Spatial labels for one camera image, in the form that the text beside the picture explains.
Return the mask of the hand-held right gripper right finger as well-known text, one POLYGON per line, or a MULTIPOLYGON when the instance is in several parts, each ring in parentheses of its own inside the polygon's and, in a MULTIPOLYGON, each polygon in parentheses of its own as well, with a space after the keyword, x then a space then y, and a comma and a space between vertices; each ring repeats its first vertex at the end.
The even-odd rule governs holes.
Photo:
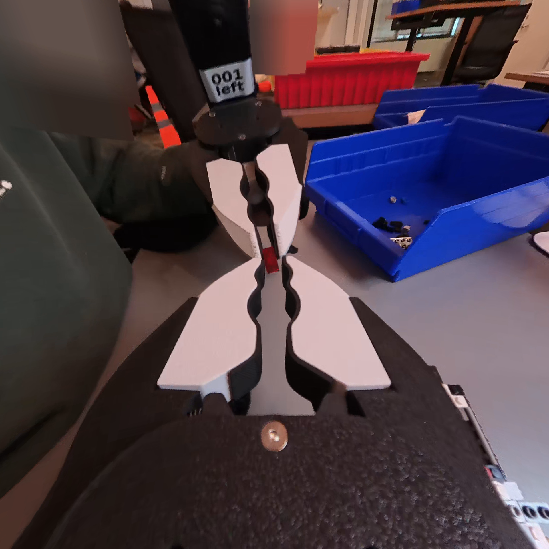
POLYGON ((318 412, 330 393, 384 390, 390 377, 350 297, 331 278, 285 257, 285 375, 318 412))

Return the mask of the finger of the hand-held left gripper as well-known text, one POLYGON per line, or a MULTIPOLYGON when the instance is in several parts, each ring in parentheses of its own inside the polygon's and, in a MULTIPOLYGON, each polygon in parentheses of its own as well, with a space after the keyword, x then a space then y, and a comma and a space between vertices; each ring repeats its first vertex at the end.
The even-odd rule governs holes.
POLYGON ((247 182, 243 165, 217 159, 206 164, 212 209, 231 239, 249 257, 261 257, 255 226, 248 216, 248 202, 241 183, 247 182))
POLYGON ((266 177, 266 196, 272 206, 272 226, 278 256, 292 245, 300 213, 303 187, 287 144, 274 144, 256 157, 258 173, 266 177))

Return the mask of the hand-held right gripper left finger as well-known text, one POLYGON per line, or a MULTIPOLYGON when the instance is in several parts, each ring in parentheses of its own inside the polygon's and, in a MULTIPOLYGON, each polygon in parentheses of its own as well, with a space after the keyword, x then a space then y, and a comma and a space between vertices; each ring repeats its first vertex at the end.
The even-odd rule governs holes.
POLYGON ((251 391, 237 389, 230 373, 257 348, 248 303, 262 268, 260 259, 250 259, 202 291, 157 380, 159 388, 197 391, 201 397, 217 393, 228 402, 251 391))

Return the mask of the large blue plastic bin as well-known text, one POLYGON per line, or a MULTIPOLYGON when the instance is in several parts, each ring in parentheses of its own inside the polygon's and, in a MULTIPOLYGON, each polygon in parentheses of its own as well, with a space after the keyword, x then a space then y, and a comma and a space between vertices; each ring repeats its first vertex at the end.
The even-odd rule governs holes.
POLYGON ((548 223, 548 135, 457 116, 321 141, 305 189, 396 282, 548 223), (411 238, 373 227, 380 217, 411 238))

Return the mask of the brick car model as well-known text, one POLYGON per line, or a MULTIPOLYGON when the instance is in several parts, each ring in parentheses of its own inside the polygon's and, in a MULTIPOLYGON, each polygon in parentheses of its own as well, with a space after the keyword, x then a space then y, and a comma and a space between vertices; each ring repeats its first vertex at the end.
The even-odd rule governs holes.
POLYGON ((518 484, 511 481, 504 472, 462 387, 445 383, 442 386, 463 421, 475 435, 484 459, 484 470, 511 517, 532 548, 548 548, 548 535, 544 531, 544 528, 548 527, 548 503, 525 499, 518 484))

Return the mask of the person's left forearm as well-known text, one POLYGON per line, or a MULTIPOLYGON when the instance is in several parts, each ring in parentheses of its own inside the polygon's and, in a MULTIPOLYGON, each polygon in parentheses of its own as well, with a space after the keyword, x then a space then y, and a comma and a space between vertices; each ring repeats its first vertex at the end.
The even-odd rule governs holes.
POLYGON ((165 149, 58 132, 49 137, 99 214, 124 224, 166 221, 211 212, 205 161, 195 141, 165 149))

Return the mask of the wooden background table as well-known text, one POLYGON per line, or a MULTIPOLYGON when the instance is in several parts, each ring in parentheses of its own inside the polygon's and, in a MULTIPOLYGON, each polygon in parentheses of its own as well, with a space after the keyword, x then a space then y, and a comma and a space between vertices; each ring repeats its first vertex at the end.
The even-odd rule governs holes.
POLYGON ((291 118, 298 128, 332 128, 369 125, 374 119, 378 104, 352 106, 320 106, 282 109, 282 115, 291 118))

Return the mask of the red plastic bin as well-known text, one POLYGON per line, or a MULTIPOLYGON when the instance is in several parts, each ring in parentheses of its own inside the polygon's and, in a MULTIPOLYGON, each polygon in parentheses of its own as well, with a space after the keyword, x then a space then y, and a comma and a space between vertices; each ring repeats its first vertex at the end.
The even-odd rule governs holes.
POLYGON ((274 100, 282 109, 378 104, 386 91, 412 88, 429 58, 414 51, 315 56, 304 73, 275 76, 274 100))

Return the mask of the person's torso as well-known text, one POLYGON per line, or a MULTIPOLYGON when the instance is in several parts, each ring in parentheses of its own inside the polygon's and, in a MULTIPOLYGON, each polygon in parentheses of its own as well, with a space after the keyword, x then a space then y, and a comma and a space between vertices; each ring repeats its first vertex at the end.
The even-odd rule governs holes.
POLYGON ((132 275, 97 209, 124 157, 1 127, 1 496, 74 425, 112 354, 132 275))

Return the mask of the wooden background desk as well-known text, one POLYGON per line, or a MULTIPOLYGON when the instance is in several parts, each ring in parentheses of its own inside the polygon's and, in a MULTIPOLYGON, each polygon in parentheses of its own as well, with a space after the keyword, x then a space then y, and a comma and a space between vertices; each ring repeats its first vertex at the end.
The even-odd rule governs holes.
POLYGON ((385 17, 391 22, 392 30, 425 29, 441 26, 446 19, 483 17, 498 10, 514 8, 521 1, 474 1, 462 3, 445 3, 429 7, 403 11, 385 17))

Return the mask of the black office chair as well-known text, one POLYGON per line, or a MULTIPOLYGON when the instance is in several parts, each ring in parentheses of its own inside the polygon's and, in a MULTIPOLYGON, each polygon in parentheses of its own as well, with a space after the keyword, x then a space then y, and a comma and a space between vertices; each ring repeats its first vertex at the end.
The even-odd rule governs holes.
POLYGON ((485 16, 468 45, 452 84, 481 84, 501 72, 531 4, 503 8, 485 16))

